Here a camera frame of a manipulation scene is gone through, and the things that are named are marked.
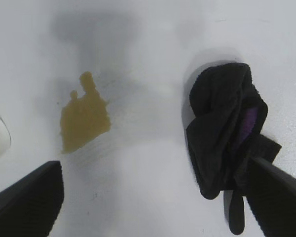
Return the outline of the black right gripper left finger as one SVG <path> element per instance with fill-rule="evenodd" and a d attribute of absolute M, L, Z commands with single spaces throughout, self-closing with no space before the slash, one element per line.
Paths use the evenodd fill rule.
<path fill-rule="evenodd" d="M 0 237 L 46 237 L 64 201 L 62 166 L 48 161 L 0 192 Z"/>

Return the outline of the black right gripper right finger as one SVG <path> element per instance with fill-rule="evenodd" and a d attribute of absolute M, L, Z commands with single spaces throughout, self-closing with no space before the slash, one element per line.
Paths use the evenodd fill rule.
<path fill-rule="evenodd" d="M 266 237 L 296 237 L 296 178 L 261 157 L 250 157 L 240 186 Z"/>

